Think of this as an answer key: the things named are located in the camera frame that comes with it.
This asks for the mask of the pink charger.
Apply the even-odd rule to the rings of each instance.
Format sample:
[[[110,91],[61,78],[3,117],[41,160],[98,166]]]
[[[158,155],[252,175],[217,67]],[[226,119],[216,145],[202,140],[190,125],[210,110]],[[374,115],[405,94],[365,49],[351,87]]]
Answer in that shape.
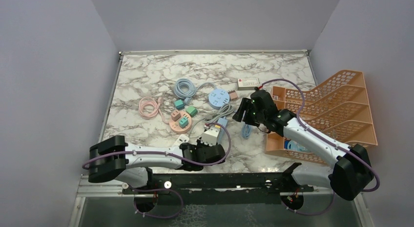
[[[228,92],[230,101],[235,101],[238,99],[238,95],[235,90]]]

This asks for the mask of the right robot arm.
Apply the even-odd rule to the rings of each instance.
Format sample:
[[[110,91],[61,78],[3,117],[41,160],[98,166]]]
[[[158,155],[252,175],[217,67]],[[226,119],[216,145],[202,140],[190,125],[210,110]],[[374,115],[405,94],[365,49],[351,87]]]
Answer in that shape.
[[[304,123],[298,113],[278,109],[270,93],[264,90],[256,89],[249,98],[242,98],[232,118],[251,126],[264,125],[269,132],[304,146],[329,166],[321,172],[298,167],[284,175],[282,186],[287,191],[294,191],[300,185],[321,186],[352,201],[361,192],[379,188],[379,176],[371,166],[365,147],[335,140]]]

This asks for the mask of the pink charger plug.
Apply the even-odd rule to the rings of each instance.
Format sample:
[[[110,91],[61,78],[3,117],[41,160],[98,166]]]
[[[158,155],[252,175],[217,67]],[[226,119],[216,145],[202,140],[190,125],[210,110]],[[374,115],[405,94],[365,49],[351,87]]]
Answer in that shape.
[[[171,114],[171,120],[176,122],[181,118],[181,112],[180,110],[174,110]]]

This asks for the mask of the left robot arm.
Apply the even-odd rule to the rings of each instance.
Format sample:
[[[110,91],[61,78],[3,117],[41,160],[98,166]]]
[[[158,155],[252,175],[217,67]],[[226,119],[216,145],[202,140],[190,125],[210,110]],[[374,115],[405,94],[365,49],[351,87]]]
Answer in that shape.
[[[201,171],[223,163],[229,152],[220,144],[191,144],[185,135],[165,147],[128,144],[124,136],[116,135],[91,146],[82,168],[88,171],[90,183],[117,180],[148,193],[155,187],[153,167]]]

